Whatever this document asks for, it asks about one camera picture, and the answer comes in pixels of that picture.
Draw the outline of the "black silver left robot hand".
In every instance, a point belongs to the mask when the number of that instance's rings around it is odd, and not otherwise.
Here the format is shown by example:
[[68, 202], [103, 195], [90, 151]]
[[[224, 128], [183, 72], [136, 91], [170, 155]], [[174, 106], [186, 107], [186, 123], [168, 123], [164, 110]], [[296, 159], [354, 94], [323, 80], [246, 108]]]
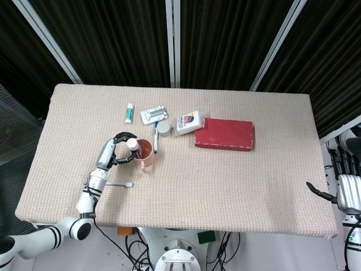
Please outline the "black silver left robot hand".
[[113, 165], [126, 164], [135, 158], [135, 151], [130, 151], [130, 156], [126, 158], [116, 158], [116, 145], [121, 142], [127, 142], [129, 139], [137, 139], [137, 136], [129, 132], [121, 132], [109, 139], [103, 146], [100, 155], [96, 161], [96, 168], [109, 171]]

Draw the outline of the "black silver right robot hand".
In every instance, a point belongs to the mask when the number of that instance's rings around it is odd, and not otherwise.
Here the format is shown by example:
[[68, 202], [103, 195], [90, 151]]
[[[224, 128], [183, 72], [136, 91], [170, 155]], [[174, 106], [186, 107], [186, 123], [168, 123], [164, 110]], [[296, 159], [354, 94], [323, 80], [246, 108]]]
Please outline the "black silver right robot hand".
[[355, 155], [345, 151], [341, 146], [329, 149], [332, 168], [336, 178], [336, 195], [316, 189], [307, 182], [307, 187], [315, 195], [338, 206], [346, 215], [360, 214], [360, 161]]

